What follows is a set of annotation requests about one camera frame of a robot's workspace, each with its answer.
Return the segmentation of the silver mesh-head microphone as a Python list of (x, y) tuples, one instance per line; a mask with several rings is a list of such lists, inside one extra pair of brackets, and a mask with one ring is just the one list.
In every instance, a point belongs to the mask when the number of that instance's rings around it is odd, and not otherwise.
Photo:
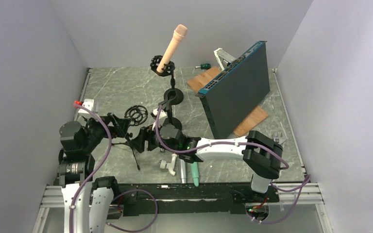
[(180, 180), (182, 184), (187, 183), (187, 167), (184, 160), (179, 160)]

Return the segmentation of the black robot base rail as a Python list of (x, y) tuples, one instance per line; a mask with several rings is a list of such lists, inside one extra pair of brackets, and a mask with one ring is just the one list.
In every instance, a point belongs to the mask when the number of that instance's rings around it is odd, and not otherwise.
[(265, 194), (250, 188), (249, 182), (238, 183), (122, 183), (113, 205), (123, 208), (124, 216), (145, 214), (217, 213), (244, 214), (244, 205), (278, 203), (276, 189)]

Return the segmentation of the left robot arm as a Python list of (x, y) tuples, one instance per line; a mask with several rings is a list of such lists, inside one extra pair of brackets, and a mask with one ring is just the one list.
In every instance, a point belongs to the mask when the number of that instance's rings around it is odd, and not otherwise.
[(109, 206), (119, 200), (120, 190), (114, 176), (93, 179), (95, 159), (92, 151), (109, 135), (128, 139), (129, 118), (113, 113), (94, 118), (83, 126), (78, 121), (65, 123), (59, 130), (62, 149), (59, 153), (56, 183), (64, 200), (66, 233), (102, 233)]

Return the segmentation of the black shock-mount tripod stand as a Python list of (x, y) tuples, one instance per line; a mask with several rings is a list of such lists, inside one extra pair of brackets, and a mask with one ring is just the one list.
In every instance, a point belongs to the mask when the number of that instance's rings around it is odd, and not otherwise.
[[(124, 118), (130, 118), (131, 119), (130, 127), (140, 126), (141, 124), (143, 124), (148, 119), (148, 110), (143, 105), (133, 105), (132, 107), (128, 108), (125, 111)], [(135, 159), (137, 169), (140, 170), (140, 166), (139, 166), (137, 158), (135, 156), (134, 149), (132, 149), (131, 145), (130, 145), (130, 138), (132, 137), (132, 135), (130, 133), (128, 133), (128, 134), (129, 134), (128, 136), (123, 137), (123, 138), (125, 138), (126, 142), (124, 142), (124, 143), (112, 143), (112, 145), (122, 144), (122, 145), (128, 146), (131, 149), (131, 152), (132, 152), (133, 157)]]

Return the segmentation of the beige pink microphone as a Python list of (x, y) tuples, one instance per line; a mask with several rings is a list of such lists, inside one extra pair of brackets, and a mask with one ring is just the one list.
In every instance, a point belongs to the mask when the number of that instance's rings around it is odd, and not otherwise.
[(187, 34), (187, 27), (185, 25), (179, 24), (175, 28), (175, 30), (173, 32), (172, 39), (171, 39), (164, 55), (162, 56), (162, 59), (160, 60), (160, 63), (158, 65), (157, 69), (156, 69), (157, 72), (159, 72), (159, 73), (164, 72), (164, 66), (168, 65), (170, 63), (170, 60), (171, 60), (173, 54), (177, 50), (181, 41), (185, 38), (186, 34)]

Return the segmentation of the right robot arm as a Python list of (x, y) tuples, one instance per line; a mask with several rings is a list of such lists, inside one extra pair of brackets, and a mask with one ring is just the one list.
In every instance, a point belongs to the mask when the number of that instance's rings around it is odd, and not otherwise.
[(129, 141), (137, 152), (157, 147), (175, 153), (187, 163), (210, 160), (240, 160), (253, 171), (248, 195), (253, 201), (261, 201), (267, 195), (270, 183), (288, 169), (282, 158), (283, 147), (259, 131), (232, 139), (208, 139), (185, 135), (171, 124), (162, 127), (149, 126), (140, 129), (138, 136)]

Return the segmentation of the mint green microphone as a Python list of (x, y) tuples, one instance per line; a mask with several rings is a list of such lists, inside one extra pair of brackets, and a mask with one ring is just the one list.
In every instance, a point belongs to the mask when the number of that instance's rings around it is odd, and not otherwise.
[(199, 174), (199, 167), (198, 167), (197, 162), (190, 164), (190, 171), (191, 171), (193, 183), (196, 187), (198, 187), (200, 174)]

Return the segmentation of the black clip microphone stand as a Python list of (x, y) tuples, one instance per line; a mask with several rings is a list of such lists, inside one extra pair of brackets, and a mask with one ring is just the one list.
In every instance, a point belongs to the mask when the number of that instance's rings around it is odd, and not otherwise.
[(164, 93), (164, 100), (159, 103), (162, 106), (162, 110), (167, 114), (167, 118), (162, 123), (163, 126), (171, 124), (176, 129), (182, 130), (180, 120), (173, 116), (172, 107), (180, 104), (183, 99), (183, 92), (178, 88), (170, 88)]

